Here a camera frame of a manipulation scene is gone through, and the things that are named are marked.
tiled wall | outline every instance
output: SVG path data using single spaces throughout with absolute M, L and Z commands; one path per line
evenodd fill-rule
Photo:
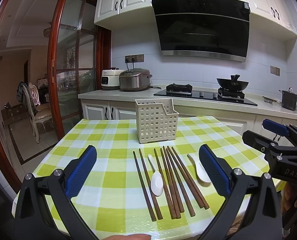
M 219 88 L 216 78 L 240 74 L 240 80 L 250 82 L 245 89 L 248 93 L 280 98 L 279 89 L 287 89 L 284 42 L 252 29 L 245 63 L 203 57 L 163 56 L 156 23 L 112 32 L 112 67 L 126 69 L 124 57 L 132 54 L 145 54 L 145 61 L 135 63 L 135 67 L 149 69 L 153 75 L 152 84 L 175 82 Z M 280 77 L 270 74 L 270 65 L 281 69 Z

spoon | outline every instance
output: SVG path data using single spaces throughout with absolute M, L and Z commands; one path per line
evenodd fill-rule
M 154 164 L 153 157 L 152 157 L 151 154 L 148 155 L 148 160 L 150 161 L 150 163 L 151 163 L 151 165 L 152 165 L 152 167 L 154 169 L 154 173 L 153 173 L 153 176 L 151 178 L 151 190 L 152 190 L 152 192 L 153 192 L 153 194 L 155 196 L 160 196 L 163 193 L 162 175 L 156 169 L 156 166 Z
M 211 180 L 210 180 L 209 176 L 207 175 L 207 172 L 205 171 L 204 167 L 202 166 L 199 158 L 193 153 L 189 153 L 188 156 L 195 163 L 196 174 L 198 175 L 198 178 L 203 182 L 211 183 Z

wok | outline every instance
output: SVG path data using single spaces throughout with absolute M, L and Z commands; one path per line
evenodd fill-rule
M 242 91 L 247 87 L 248 82 L 238 81 L 239 77 L 240 75 L 231 75 L 231 79 L 217 78 L 216 80 L 218 84 L 224 89 L 230 91 Z

human hand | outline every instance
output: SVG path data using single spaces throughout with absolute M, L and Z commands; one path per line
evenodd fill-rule
M 291 208 L 294 194 L 295 194 L 295 191 L 293 187 L 289 182 L 287 182 L 284 186 L 283 195 L 282 195 L 282 202 L 281 202 L 282 214 Z
M 146 234 L 133 234 L 128 236 L 114 235 L 104 238 L 103 240 L 151 240 L 151 236 Z

chair backrest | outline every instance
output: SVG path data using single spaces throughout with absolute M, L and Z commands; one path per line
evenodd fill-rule
M 34 112 L 33 112 L 32 106 L 31 106 L 31 100 L 29 98 L 29 93 L 28 93 L 28 91 L 27 91 L 27 89 L 26 89 L 25 86 L 23 86 L 23 91 L 24 91 L 25 103 L 26 103 L 27 110 L 28 110 L 29 114 L 31 115 L 32 120 L 34 120 L 35 119 L 35 116 L 34 116 Z
M 34 105 L 39 106 L 41 103 L 40 103 L 40 98 L 38 96 L 37 87 L 33 85 L 31 82 L 29 82 L 28 88 L 30 90 Z

